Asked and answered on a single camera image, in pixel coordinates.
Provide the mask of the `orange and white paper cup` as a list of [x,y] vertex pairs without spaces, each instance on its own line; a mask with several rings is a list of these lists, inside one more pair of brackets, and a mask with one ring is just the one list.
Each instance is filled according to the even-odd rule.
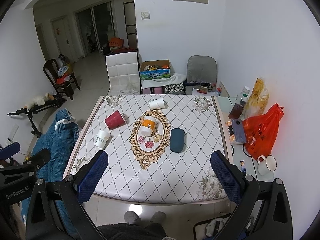
[[149,137],[154,132],[156,126],[156,119],[151,116],[144,116],[141,126],[140,126],[140,132],[141,135],[145,137]]

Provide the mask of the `white printed paper cup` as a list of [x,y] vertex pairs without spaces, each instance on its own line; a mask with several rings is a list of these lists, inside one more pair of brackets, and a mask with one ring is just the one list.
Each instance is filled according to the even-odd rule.
[[108,131],[100,130],[95,138],[94,145],[101,149],[105,148],[109,137],[110,133]]

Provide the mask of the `red ribbed paper cup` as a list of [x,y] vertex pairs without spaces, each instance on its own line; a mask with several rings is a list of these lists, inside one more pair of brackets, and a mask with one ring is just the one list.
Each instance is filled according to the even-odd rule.
[[109,130],[113,130],[119,126],[122,126],[126,123],[124,116],[120,113],[120,111],[116,110],[110,116],[105,119],[106,127]]

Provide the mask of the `dark teal cylindrical cup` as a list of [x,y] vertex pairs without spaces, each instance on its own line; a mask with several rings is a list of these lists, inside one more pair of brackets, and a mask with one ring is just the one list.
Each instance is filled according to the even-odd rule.
[[174,128],[170,134],[170,149],[172,152],[180,153],[184,148],[184,130]]

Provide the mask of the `white paper cup far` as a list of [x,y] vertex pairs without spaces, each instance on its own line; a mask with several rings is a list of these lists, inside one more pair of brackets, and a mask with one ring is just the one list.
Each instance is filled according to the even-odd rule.
[[163,98],[157,98],[156,100],[149,102],[149,107],[151,110],[165,109],[165,102]]

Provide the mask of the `blue quilted blanket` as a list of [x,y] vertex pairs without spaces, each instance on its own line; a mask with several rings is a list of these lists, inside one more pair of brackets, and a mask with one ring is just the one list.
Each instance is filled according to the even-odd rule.
[[69,218],[62,194],[63,181],[80,128],[69,111],[59,110],[46,134],[37,141],[32,157],[41,153],[50,160],[35,174],[31,197],[22,201],[22,218],[26,224],[26,239],[79,239]]

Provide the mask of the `white enamel mug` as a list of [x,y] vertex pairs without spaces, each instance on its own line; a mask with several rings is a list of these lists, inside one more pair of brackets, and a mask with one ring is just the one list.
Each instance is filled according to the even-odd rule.
[[277,161],[274,156],[261,155],[257,158],[258,172],[261,176],[264,176],[270,172],[274,172],[277,168]]

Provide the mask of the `black exercise bench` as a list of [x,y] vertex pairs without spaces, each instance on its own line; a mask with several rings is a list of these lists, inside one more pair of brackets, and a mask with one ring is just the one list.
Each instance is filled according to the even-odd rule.
[[18,109],[16,112],[8,113],[7,115],[26,115],[31,123],[32,135],[35,135],[37,136],[37,138],[40,138],[42,133],[37,129],[36,125],[34,124],[33,115],[38,114],[44,110],[48,110],[50,108],[60,108],[66,101],[67,99],[63,98],[58,94],[52,95],[50,93],[46,93],[44,96],[36,96],[35,98],[33,98],[33,100],[31,100],[21,109]]

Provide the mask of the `grey smartphone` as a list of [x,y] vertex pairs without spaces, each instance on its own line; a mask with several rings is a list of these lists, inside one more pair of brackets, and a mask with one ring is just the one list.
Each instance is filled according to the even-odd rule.
[[242,124],[242,120],[232,119],[231,122],[233,134],[235,137],[233,144],[244,144],[246,142],[246,135]]

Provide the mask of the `grey slippers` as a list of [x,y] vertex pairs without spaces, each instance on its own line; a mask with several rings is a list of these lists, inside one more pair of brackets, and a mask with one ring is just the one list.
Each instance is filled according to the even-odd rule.
[[124,221],[126,224],[139,225],[146,222],[147,219],[151,224],[163,224],[166,220],[167,215],[162,211],[155,212],[152,216],[142,216],[138,215],[134,211],[126,211],[124,214]]

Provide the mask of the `orange plastic bag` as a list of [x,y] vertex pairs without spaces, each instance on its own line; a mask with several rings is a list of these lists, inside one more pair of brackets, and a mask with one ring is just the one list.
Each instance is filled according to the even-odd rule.
[[284,115],[283,108],[275,103],[266,114],[252,116],[242,122],[246,136],[244,147],[255,160],[261,155],[271,154]]

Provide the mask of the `brown glass jar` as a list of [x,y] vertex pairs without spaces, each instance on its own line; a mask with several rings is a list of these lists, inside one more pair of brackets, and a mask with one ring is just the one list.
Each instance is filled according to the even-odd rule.
[[236,102],[228,115],[229,119],[240,118],[240,115],[244,110],[245,104],[246,104],[245,101]]

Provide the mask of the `white capped bottle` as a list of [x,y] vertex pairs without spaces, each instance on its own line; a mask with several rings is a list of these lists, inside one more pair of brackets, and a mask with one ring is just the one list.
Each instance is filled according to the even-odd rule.
[[245,86],[241,93],[239,93],[236,97],[236,103],[242,105],[243,107],[245,106],[245,104],[247,103],[248,101],[248,95],[249,95],[249,92],[250,92],[250,88]]

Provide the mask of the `yellow snack bag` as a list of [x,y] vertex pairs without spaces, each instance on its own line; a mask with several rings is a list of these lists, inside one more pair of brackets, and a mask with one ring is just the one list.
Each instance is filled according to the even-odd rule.
[[245,119],[262,115],[269,98],[269,92],[262,78],[257,78],[252,93],[244,108]]

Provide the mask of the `floral patterned tablecloth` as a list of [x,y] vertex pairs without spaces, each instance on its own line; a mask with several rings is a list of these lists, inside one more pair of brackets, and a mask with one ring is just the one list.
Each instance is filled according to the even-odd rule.
[[[126,123],[110,130],[105,146],[108,166],[95,194],[139,203],[184,204],[225,198],[210,165],[211,153],[222,151],[214,99],[211,96],[164,95],[165,109],[151,110],[156,95],[101,96],[71,154],[65,174],[75,174],[98,151],[94,145],[105,119],[116,110]],[[144,116],[156,119],[151,136],[141,135]],[[184,130],[184,148],[170,149],[174,128]]]

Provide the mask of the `black wooden chair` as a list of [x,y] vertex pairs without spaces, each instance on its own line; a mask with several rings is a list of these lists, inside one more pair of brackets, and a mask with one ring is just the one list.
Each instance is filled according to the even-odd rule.
[[45,62],[43,71],[57,95],[62,96],[62,94],[65,94],[65,96],[73,100],[74,89],[72,84],[75,84],[78,90],[80,90],[80,86],[75,73],[72,72],[68,65],[59,67],[56,59],[51,59]]

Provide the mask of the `white upholstered chair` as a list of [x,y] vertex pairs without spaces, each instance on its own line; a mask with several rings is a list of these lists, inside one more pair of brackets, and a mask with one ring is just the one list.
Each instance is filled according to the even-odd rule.
[[135,51],[105,57],[110,90],[108,95],[140,94],[138,55]]

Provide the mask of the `grey cushioned chair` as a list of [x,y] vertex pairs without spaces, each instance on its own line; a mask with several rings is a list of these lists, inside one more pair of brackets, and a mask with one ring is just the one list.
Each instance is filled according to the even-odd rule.
[[191,95],[193,88],[206,87],[209,91],[216,89],[217,63],[210,56],[193,55],[187,62],[187,79],[183,82],[187,95]]

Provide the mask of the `cardboard box with toys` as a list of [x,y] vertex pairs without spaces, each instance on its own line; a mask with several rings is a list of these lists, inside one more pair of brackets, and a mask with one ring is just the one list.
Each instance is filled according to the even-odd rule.
[[144,61],[140,65],[139,73],[142,80],[169,78],[171,77],[170,61]]

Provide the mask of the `wall light switch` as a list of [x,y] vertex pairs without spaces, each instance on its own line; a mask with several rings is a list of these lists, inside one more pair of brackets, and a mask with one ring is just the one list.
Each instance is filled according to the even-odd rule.
[[141,20],[149,20],[150,19],[150,12],[149,11],[142,11],[141,12]]

